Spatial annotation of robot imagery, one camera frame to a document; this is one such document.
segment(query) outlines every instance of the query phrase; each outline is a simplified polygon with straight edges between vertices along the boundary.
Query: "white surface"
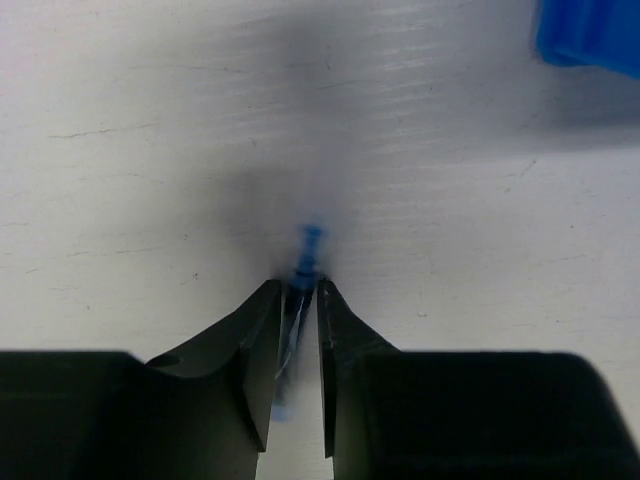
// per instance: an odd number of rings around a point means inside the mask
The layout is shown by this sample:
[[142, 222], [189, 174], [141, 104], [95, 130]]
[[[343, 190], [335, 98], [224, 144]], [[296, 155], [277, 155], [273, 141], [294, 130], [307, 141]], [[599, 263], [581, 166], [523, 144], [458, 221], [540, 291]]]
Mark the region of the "white surface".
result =
[[[404, 348], [581, 353], [637, 437], [640, 84], [539, 63], [533, 2], [302, 6], [3, 2], [0, 347], [148, 359], [234, 309], [284, 248], [308, 100], [348, 98], [356, 313]], [[331, 476], [308, 331], [260, 478]]]

